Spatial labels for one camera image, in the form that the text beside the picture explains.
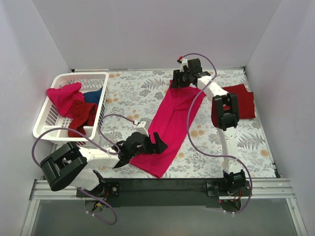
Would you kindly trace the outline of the bright pink t shirt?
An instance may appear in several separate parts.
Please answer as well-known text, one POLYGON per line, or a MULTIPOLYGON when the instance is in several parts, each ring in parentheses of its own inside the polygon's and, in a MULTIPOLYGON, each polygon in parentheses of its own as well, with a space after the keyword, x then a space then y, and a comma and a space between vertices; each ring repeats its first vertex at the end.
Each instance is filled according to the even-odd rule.
POLYGON ((154 177, 161 178, 177 155, 186 135, 187 116, 192 124, 197 111, 205 97, 202 93, 195 101, 191 112, 189 108, 200 92, 193 87, 169 88, 163 98, 151 124, 149 134, 157 132, 168 148, 161 154, 140 154, 131 159, 130 164, 146 171, 154 177))

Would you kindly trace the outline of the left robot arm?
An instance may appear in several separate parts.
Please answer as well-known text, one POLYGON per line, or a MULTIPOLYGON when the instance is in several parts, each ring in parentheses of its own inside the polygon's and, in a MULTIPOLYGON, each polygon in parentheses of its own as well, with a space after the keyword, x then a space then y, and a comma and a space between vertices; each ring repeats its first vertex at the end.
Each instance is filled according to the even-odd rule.
POLYGON ((52 191, 60 191, 68 186, 84 188, 93 196, 104 193, 105 179, 96 168, 119 168, 140 154, 161 154, 168 145, 157 132, 151 137, 139 132, 132 133, 124 141, 104 151, 97 148, 79 147, 68 142, 43 159, 39 166, 52 191))

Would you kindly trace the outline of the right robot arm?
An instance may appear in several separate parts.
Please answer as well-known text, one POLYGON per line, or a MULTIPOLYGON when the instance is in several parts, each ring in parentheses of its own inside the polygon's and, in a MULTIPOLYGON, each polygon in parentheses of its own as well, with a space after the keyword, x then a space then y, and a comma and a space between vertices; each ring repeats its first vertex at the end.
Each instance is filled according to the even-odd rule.
POLYGON ((223 151, 220 155, 223 158, 223 177, 218 182, 211 183, 210 190, 222 191, 232 196, 246 186, 246 168, 239 160, 237 149, 236 129, 240 120, 238 97, 215 82, 217 72, 212 76, 209 72, 203 71, 200 59, 179 57, 177 62, 180 68, 173 71, 171 87, 177 89, 194 85, 200 90, 189 107, 187 129, 189 129, 190 114, 197 99, 205 94, 212 102, 211 121, 219 133, 223 151))

